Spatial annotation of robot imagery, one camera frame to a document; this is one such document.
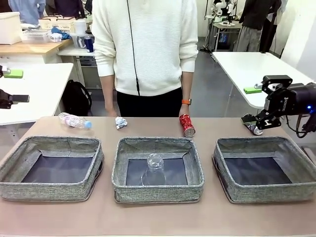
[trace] blue can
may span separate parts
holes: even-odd
[[[94,51],[92,38],[90,36],[84,37],[84,44],[88,53],[92,53]]]

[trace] watch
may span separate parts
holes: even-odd
[[[182,104],[191,105],[192,104],[192,99],[190,99],[190,100],[182,100]]]

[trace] white sweater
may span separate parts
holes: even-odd
[[[198,54],[196,0],[128,0],[141,96],[181,87]],[[127,0],[93,0],[92,33],[100,77],[115,73],[117,91],[138,95]]]

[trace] transparent plastic bottle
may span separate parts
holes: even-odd
[[[60,113],[58,117],[62,123],[70,127],[85,128],[85,129],[90,129],[92,127],[92,123],[90,121],[87,121],[85,118],[78,117],[76,115],[70,115],[68,113]]]
[[[147,169],[141,177],[143,186],[166,185],[166,176],[163,171],[163,159],[156,153],[147,158]]]

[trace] red can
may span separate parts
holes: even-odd
[[[186,137],[193,137],[196,133],[196,130],[194,129],[191,118],[189,115],[181,115],[180,116],[180,123],[183,127],[183,133]]]

